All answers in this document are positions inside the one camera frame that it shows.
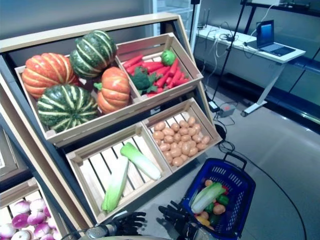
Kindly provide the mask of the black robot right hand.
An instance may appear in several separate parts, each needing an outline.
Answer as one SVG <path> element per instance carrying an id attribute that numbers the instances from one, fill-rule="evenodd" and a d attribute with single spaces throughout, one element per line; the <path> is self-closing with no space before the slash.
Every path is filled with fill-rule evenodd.
<path id="1" fill-rule="evenodd" d="M 167 206 L 160 205 L 158 210 L 177 231 L 178 240 L 193 240 L 195 238 L 198 227 L 193 222 L 191 215 L 180 204 L 171 200 Z"/>

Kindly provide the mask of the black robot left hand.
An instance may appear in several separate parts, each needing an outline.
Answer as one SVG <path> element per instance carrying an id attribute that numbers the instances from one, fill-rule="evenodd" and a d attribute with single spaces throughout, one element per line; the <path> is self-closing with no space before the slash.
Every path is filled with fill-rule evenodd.
<path id="1" fill-rule="evenodd" d="M 126 212 L 112 219 L 111 224 L 115 226 L 115 236 L 139 236 L 138 229 L 146 220 L 145 212 Z"/>

